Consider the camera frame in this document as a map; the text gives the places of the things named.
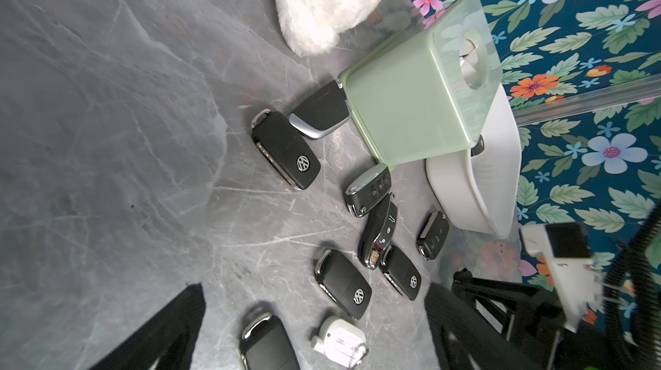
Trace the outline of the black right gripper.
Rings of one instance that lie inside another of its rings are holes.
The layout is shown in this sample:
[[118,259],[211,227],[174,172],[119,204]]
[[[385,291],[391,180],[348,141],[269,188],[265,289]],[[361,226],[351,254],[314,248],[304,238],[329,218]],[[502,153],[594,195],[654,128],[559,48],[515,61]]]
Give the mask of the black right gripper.
[[[616,292],[633,283],[638,305],[633,336],[624,332]],[[559,295],[527,284],[498,282],[454,274],[452,292],[476,308],[482,306],[502,325],[500,335],[542,369],[658,369],[660,367],[660,294],[648,269],[617,266],[600,282],[605,331],[580,323],[566,329]]]

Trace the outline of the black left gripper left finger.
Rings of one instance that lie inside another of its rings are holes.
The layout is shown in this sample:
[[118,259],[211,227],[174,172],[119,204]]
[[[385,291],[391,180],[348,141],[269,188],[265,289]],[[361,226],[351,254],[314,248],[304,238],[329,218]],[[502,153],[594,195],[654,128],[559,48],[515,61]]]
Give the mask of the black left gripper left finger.
[[94,369],[189,369],[206,312],[201,283],[189,285]]

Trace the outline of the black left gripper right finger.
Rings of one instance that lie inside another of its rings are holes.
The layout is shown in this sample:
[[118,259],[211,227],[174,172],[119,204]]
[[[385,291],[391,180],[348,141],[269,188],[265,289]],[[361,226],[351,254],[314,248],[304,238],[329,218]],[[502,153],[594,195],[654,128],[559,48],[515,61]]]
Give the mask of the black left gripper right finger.
[[447,287],[432,283],[424,308],[442,369],[539,368]]

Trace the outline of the white storage box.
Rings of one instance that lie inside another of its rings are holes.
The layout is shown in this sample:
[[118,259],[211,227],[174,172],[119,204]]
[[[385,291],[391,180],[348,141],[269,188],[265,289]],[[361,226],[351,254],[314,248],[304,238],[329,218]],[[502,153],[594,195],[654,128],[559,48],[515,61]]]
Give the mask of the white storage box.
[[497,91],[481,139],[477,154],[465,150],[428,158],[426,175],[453,226],[507,239],[516,225],[522,148],[504,87]]

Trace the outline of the black VW key front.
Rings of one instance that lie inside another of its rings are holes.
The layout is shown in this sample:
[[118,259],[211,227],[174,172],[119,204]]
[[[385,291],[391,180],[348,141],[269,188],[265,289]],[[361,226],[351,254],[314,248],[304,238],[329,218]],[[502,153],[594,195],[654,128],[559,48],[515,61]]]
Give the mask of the black VW key front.
[[244,369],[301,368],[282,320],[272,313],[263,313],[244,329],[239,352]]

